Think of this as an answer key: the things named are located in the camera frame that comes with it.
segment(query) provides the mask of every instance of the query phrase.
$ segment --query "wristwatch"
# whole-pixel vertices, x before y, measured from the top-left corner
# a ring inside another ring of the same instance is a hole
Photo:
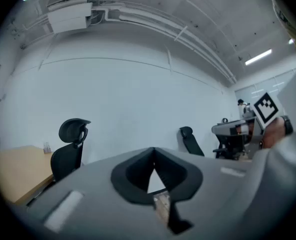
[[[293,126],[291,124],[291,121],[287,115],[281,116],[284,119],[284,127],[286,129],[286,136],[293,133]]]

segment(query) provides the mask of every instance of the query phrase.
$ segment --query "desk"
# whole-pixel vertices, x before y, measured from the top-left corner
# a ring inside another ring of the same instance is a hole
[[[52,182],[51,156],[35,146],[0,151],[0,191],[5,199],[22,204],[40,187]]]

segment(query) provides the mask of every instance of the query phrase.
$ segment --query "gray plastic surface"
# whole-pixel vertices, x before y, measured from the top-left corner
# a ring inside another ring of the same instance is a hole
[[[182,220],[193,226],[174,235],[152,206],[128,203],[114,190],[113,168],[136,150],[83,166],[44,193],[29,209],[41,223],[72,190],[84,193],[60,235],[79,239],[249,239],[268,232],[296,201],[296,134],[253,162],[212,159],[169,152],[197,166],[203,182],[188,201],[176,203]]]
[[[226,122],[226,123],[215,125],[212,127],[211,131],[215,135],[232,136],[230,129],[235,129],[236,126],[241,126],[246,124],[247,124],[247,121],[245,119],[241,119],[241,120],[236,120],[232,122]]]
[[[65,222],[62,234],[104,239],[163,239],[171,236],[171,231],[160,222],[152,206],[128,203],[119,196],[110,181],[111,171],[117,164],[144,150],[146,148],[79,168],[37,199],[29,213],[43,222],[64,197],[74,190],[83,193],[84,198]],[[251,163],[246,162],[163,150],[196,165],[203,172],[204,181],[201,187],[192,200],[185,204],[188,209],[182,210],[180,214],[182,219],[188,219],[193,224],[197,224],[197,220],[206,219],[211,212],[219,209],[243,180],[242,177],[221,173],[220,168],[246,171],[251,166]]]

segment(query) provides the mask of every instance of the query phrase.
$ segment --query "office chair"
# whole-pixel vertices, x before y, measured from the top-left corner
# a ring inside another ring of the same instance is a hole
[[[57,149],[51,157],[50,165],[56,182],[68,176],[81,165],[83,142],[87,137],[86,125],[90,121],[73,118],[65,121],[59,129],[59,137],[69,145]]]
[[[188,126],[181,127],[180,133],[183,138],[184,146],[186,146],[188,152],[190,154],[199,155],[199,156],[204,157],[204,154],[203,154],[201,148],[199,147],[196,138],[192,134],[193,133],[192,128],[188,127]]]

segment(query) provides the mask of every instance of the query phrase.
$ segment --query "sticker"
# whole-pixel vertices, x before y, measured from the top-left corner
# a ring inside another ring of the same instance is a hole
[[[277,116],[280,111],[280,106],[277,98],[272,98],[268,93],[265,93],[259,100],[251,105],[261,126],[265,129]]]
[[[220,171],[223,174],[229,174],[235,177],[243,178],[246,174],[245,171],[239,170],[239,169],[233,169],[233,168],[227,168],[227,167],[221,167]]]

